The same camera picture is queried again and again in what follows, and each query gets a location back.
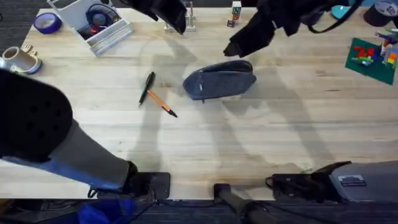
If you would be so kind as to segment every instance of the wood grain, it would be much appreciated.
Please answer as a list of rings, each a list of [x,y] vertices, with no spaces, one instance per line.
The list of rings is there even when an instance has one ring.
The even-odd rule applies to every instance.
[[[195,9],[198,31],[184,36],[166,34],[163,22],[120,9],[134,34],[100,58],[66,26],[54,35],[32,28],[25,44],[44,61],[34,77],[68,96],[75,119],[93,139],[141,171],[172,174],[170,198],[209,199],[214,183],[228,182],[243,197],[271,199],[264,178],[273,173],[398,159],[396,85],[344,67],[353,37],[378,42],[376,29],[361,18],[363,10],[326,34],[302,26],[288,38],[278,30],[270,46],[245,58],[255,68],[254,86],[204,105],[187,96],[183,79],[237,59],[224,57],[223,50],[254,9],[243,9],[234,29],[226,26],[230,9]],[[317,27],[334,21],[325,15]],[[178,119],[150,99],[137,107],[151,71],[157,74],[153,92]],[[86,198],[89,188],[41,170],[6,162],[0,167],[1,198]]]

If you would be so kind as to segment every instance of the blue tape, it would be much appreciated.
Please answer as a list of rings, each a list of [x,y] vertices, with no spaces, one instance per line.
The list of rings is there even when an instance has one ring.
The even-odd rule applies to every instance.
[[[42,34],[52,34],[61,28],[62,21],[54,13],[46,12],[36,17],[33,26]]]

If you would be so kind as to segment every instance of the black padding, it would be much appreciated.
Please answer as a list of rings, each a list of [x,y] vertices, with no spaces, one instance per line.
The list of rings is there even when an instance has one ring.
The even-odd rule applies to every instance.
[[[0,70],[0,156],[45,162],[72,125],[72,107],[58,89]]]

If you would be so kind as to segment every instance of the tape roll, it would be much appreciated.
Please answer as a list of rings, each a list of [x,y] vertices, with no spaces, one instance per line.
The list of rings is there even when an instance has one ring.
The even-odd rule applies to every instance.
[[[387,25],[393,18],[398,16],[398,5],[394,1],[382,0],[374,3],[365,14],[364,20],[376,27]]]
[[[61,28],[62,21],[54,13],[46,12],[36,17],[33,26],[42,34],[52,34]]]

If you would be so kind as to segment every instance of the pen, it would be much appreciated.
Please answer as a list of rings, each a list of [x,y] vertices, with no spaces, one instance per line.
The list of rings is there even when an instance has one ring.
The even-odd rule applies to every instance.
[[[160,100],[158,97],[156,97],[152,91],[147,90],[147,93],[163,108],[163,110],[166,110],[166,112],[168,112],[169,115],[172,115],[177,118],[177,115],[174,113],[174,111],[172,111],[165,103],[163,103],[162,100]]]
[[[145,82],[144,91],[142,91],[141,97],[139,98],[138,106],[141,106],[141,104],[144,102],[144,100],[147,96],[146,92],[152,86],[152,84],[154,83],[154,80],[155,80],[155,73],[151,72],[147,78],[147,81]]]

